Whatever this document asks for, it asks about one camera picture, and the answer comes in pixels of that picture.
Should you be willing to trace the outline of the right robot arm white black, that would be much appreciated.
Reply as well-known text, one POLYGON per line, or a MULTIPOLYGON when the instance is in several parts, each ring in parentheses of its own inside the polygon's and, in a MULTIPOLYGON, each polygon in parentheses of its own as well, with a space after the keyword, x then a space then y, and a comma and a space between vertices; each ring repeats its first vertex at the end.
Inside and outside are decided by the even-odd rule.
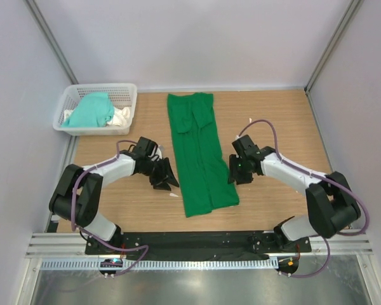
POLYGON ((285 158, 275 148, 259 148, 248 135, 236 139, 229 156, 228 183, 249 184, 253 176, 276 179, 302 194, 307 214, 293 216, 274 227, 274 246, 287 252, 298 240, 319 235, 331 238, 361 216, 359 204, 339 172, 312 171, 285 158))

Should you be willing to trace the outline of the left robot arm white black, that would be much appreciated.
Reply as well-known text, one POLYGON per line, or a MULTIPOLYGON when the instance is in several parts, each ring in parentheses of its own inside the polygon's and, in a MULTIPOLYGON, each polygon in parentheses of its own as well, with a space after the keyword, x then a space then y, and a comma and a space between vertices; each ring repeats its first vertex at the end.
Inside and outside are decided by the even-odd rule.
POLYGON ((171 191, 178 187, 167 157, 156 142, 140 137, 137 141, 116 142, 116 154, 103 162, 88 166, 70 164, 65 167, 49 202, 49 210, 70 221, 97 241, 108 254, 123 251, 121 228, 99 211, 102 189, 109 184, 135 174, 149 178, 153 189, 171 191))

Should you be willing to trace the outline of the green t shirt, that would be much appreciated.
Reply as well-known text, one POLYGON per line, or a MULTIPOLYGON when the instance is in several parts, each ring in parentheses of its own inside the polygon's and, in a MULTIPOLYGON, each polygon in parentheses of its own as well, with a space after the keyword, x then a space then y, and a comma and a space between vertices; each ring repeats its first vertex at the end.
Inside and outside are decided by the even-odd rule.
POLYGON ((171 140, 186 217, 239 204, 223 159, 211 93, 167 98, 171 140))

